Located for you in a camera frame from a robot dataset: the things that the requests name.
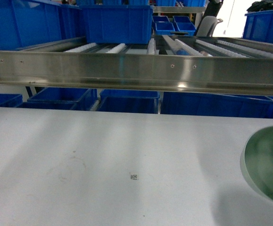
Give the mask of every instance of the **white wall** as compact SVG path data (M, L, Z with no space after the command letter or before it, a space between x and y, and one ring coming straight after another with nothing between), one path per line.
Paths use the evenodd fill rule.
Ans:
M236 37L241 38L246 22L247 9L258 0L224 0L217 18L223 19L218 24L214 37Z

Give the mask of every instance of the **chair backrest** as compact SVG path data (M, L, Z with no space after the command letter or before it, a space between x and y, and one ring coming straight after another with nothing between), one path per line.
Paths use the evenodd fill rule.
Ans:
M212 37L218 21L215 16L206 16L201 21L196 36Z

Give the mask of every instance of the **metal beam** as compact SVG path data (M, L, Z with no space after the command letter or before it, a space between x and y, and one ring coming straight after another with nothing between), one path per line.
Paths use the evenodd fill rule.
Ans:
M205 7L153 7L153 13L203 13L205 10Z
M273 95L273 59L0 51L0 84Z

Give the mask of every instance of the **small sticker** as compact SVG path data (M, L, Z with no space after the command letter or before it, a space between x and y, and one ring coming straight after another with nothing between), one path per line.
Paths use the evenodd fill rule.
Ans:
M139 179L138 173L130 173L130 179L131 180L138 180Z

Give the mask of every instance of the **white countertop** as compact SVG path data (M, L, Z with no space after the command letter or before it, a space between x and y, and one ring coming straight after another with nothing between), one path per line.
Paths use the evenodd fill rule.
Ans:
M0 226L273 226L273 201L240 170L246 141L267 126L0 108Z

